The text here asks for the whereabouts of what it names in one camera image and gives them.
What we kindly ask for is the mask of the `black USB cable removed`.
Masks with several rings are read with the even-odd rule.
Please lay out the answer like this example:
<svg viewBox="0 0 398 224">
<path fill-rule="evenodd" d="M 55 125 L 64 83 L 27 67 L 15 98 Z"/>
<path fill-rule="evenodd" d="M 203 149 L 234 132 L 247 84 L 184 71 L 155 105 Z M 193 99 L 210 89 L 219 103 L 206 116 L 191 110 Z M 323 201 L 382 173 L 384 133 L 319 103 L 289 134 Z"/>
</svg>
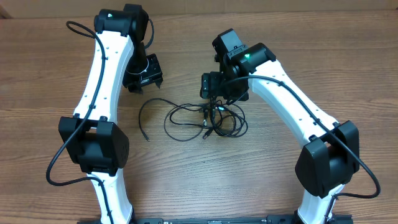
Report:
<svg viewBox="0 0 398 224">
<path fill-rule="evenodd" d="M 192 123 L 188 121 L 174 121 L 173 115 L 177 112 L 204 112 L 204 108 L 207 104 L 206 103 L 183 103 L 183 104 L 176 104 L 171 102 L 170 100 L 166 100 L 164 98 L 151 98 L 147 100 L 140 108 L 138 114 L 138 126 L 146 141 L 150 141 L 149 136 L 147 135 L 146 131 L 144 130 L 144 123 L 149 121 L 149 118 L 153 116 L 160 116 L 163 115 L 162 118 L 162 127 L 164 133 L 172 140 L 177 142 L 188 142 L 194 140 L 195 138 L 199 137 L 199 135 L 207 129 L 207 119 L 203 118 L 203 121 L 200 123 Z M 179 139 L 175 136 L 172 136 L 167 131 L 167 123 L 170 123 L 176 127 L 180 128 L 198 128 L 198 132 L 193 136 L 186 138 L 186 139 Z"/>
</svg>

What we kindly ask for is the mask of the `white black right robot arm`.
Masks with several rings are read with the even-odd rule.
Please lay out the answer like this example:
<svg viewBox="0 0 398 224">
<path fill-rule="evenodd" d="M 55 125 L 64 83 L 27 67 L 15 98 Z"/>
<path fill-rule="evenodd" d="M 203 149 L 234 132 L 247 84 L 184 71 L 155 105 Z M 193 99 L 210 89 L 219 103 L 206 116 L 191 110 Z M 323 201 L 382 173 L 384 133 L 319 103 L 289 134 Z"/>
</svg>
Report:
<svg viewBox="0 0 398 224">
<path fill-rule="evenodd" d="M 268 215 L 266 223 L 352 223 L 351 215 L 336 215 L 333 207 L 343 188 L 360 169 L 359 131 L 351 121 L 338 122 L 322 111 L 289 78 L 276 56 L 264 44 L 243 44 L 234 30 L 219 34 L 212 43 L 217 72 L 204 73 L 200 96 L 210 102 L 210 114 L 227 105 L 259 95 L 283 120 L 301 147 L 295 174 L 304 193 L 289 215 Z"/>
</svg>

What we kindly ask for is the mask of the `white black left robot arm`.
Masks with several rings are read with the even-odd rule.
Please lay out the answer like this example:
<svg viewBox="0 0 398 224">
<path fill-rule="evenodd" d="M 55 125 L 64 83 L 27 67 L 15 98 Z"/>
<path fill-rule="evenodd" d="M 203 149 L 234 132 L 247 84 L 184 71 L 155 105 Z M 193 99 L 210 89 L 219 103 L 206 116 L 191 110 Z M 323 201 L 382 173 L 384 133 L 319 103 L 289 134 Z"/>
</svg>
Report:
<svg viewBox="0 0 398 224">
<path fill-rule="evenodd" d="M 62 182 L 71 185 L 89 180 L 101 209 L 97 223 L 135 223 L 123 169 L 129 156 L 129 139 L 118 126 L 118 102 L 122 88 L 142 93 L 146 85 L 160 86 L 162 70 L 156 54 L 146 53 L 143 42 L 153 26 L 148 13 L 138 4 L 126 4 L 123 10 L 102 9 L 94 18 L 94 28 L 74 21 L 67 27 L 95 40 L 95 54 L 81 100 L 71 117 L 60 118 L 58 131 L 63 144 L 46 170 L 49 184 L 55 162 L 67 151 L 84 177 Z"/>
</svg>

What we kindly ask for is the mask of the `black cable silver plugs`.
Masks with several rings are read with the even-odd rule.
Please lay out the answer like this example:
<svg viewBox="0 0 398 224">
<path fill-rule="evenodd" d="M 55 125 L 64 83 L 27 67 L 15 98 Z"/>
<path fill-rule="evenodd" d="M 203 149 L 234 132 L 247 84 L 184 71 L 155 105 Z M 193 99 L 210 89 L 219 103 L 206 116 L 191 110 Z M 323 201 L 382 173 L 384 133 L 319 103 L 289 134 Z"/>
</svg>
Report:
<svg viewBox="0 0 398 224">
<path fill-rule="evenodd" d="M 188 142 L 194 140 L 195 138 L 202 136 L 202 139 L 206 140 L 211 134 L 216 133 L 222 136 L 225 136 L 226 133 L 222 132 L 221 127 L 223 125 L 224 119 L 227 115 L 224 115 L 224 112 L 227 112 L 227 108 L 221 103 L 183 103 L 176 104 L 169 100 L 162 100 L 164 103 L 172 106 L 172 109 L 165 115 L 164 118 L 164 131 L 168 137 L 178 142 Z M 177 121 L 175 119 L 175 115 L 178 112 L 199 112 L 202 114 L 201 121 L 193 122 L 193 121 Z M 192 137 L 188 137 L 185 139 L 181 139 L 173 136 L 167 130 L 167 123 L 178 127 L 186 127 L 186 128 L 198 128 L 199 131 L 194 134 Z"/>
</svg>

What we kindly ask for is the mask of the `black cable dark plugs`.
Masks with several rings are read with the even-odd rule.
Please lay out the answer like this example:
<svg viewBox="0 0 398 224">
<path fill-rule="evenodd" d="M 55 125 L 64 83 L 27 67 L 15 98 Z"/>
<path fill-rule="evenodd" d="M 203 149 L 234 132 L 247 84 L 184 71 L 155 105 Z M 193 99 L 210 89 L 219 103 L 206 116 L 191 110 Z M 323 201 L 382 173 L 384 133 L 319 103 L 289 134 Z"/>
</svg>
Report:
<svg viewBox="0 0 398 224">
<path fill-rule="evenodd" d="M 208 130 L 202 136 L 207 139 L 212 133 L 226 138 L 239 138 L 248 131 L 248 122 L 243 109 L 228 101 L 211 99 L 203 109 L 205 118 L 210 122 L 206 127 Z"/>
</svg>

